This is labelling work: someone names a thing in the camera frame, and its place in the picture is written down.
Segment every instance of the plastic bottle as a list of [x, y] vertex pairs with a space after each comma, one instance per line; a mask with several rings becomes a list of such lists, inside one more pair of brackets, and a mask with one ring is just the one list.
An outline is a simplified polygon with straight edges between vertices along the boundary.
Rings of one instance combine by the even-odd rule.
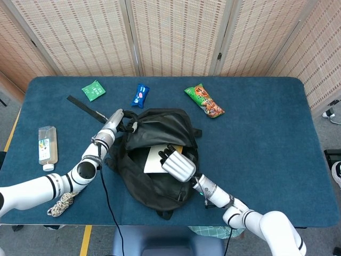
[[53, 171], [54, 164], [58, 161], [57, 132], [54, 126], [41, 127], [38, 130], [39, 139], [39, 164], [43, 170]]

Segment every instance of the bottle cap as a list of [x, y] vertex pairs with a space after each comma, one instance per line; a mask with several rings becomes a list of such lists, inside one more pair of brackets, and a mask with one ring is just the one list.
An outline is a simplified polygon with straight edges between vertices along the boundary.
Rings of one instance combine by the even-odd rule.
[[54, 170], [54, 164], [44, 164], [43, 165], [43, 170], [45, 172], [50, 172]]

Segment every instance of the green snack packet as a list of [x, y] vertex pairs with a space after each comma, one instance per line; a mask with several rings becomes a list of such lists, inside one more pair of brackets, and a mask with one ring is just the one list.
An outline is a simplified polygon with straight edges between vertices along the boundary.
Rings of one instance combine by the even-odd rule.
[[211, 118], [217, 117], [225, 113], [224, 109], [219, 107], [209, 96], [202, 84], [196, 87], [188, 87], [184, 91], [192, 100]]
[[85, 93], [89, 101], [93, 101], [99, 96], [105, 94], [105, 89], [97, 80], [95, 80], [92, 84], [82, 88], [82, 91]]

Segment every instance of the blue snack packet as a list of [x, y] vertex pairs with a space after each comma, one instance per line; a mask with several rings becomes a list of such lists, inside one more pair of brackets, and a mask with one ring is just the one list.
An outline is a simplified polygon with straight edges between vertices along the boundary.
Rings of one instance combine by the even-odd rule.
[[143, 103], [145, 101], [145, 97], [149, 92], [149, 87], [144, 84], [138, 84], [136, 96], [133, 99], [133, 102], [130, 103], [131, 106], [138, 106], [139, 108], [143, 108]]

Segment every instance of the chip bag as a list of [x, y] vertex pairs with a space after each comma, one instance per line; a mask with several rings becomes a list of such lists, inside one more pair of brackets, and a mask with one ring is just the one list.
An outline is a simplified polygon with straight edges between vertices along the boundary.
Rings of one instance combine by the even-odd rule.
[[199, 84], [196, 87], [188, 87], [184, 92], [187, 93], [210, 118], [214, 118], [225, 113], [224, 109], [219, 107], [212, 100], [202, 84]]
[[145, 86], [144, 84], [138, 84], [136, 96], [133, 99], [131, 106], [138, 106], [139, 108], [143, 108], [143, 103], [145, 101], [145, 97], [149, 92], [149, 87]]

